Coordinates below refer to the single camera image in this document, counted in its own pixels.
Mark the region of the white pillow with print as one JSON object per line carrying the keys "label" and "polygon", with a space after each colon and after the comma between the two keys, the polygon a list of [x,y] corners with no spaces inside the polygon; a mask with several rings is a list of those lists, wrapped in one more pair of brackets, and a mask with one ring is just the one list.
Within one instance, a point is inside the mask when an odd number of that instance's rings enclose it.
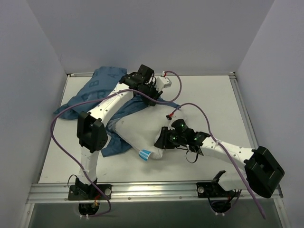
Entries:
{"label": "white pillow with print", "polygon": [[104,157],[118,155],[135,149],[137,153],[149,151],[149,159],[159,160],[164,149],[154,146],[163,126],[169,126],[171,120],[166,118],[175,108],[157,104],[124,117],[114,117],[107,124],[109,143],[102,149]]}

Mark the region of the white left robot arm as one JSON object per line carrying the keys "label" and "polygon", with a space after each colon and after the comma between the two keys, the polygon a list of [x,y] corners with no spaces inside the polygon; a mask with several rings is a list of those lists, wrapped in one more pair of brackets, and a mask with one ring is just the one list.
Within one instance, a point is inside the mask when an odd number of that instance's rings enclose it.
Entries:
{"label": "white left robot arm", "polygon": [[98,154],[108,140],[105,127],[114,114],[135,96],[134,92],[127,89],[140,91],[156,100],[163,89],[171,86],[171,81],[165,75],[156,77],[156,81],[151,80],[153,75],[151,68],[141,65],[137,72],[126,74],[119,80],[110,93],[110,98],[103,100],[87,113],[79,114],[76,135],[81,146],[82,167],[75,185],[84,199],[91,199],[96,193],[96,187],[92,183],[97,181]]}

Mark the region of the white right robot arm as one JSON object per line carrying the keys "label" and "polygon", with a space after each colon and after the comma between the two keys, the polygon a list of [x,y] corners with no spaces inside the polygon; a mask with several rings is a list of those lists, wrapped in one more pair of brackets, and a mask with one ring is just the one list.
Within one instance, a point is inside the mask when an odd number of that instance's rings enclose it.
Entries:
{"label": "white right robot arm", "polygon": [[236,164],[245,172],[251,190],[263,198],[272,196],[285,175],[282,166],[266,147],[244,148],[216,141],[209,133],[189,128],[183,119],[171,120],[169,126],[163,126],[154,146],[159,149],[183,146],[198,155]]}

